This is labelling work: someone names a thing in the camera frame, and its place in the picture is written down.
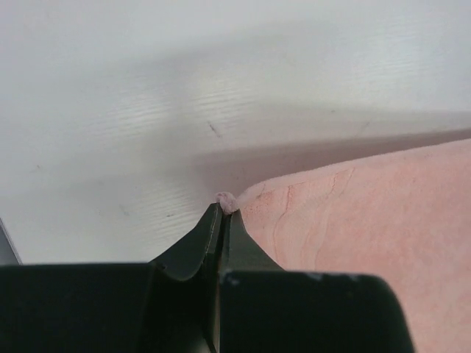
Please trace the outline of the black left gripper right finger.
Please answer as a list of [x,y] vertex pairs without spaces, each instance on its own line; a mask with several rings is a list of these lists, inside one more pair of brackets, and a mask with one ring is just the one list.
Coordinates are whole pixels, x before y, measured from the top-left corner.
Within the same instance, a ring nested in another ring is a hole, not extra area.
[[219,270],[221,352],[413,352],[380,277],[282,269],[228,217]]

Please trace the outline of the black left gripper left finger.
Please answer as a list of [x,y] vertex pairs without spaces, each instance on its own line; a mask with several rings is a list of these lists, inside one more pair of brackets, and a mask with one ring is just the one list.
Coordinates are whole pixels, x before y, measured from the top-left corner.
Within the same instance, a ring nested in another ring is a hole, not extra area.
[[146,263],[3,265],[2,352],[138,352],[152,301],[194,279],[218,237],[219,205]]

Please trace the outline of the pink towel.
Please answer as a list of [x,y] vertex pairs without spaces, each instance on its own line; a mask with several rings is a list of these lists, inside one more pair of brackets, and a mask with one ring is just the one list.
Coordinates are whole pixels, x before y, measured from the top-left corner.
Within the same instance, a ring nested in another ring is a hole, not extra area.
[[216,200],[240,211],[284,268],[386,280],[418,352],[470,350],[468,140],[285,175]]

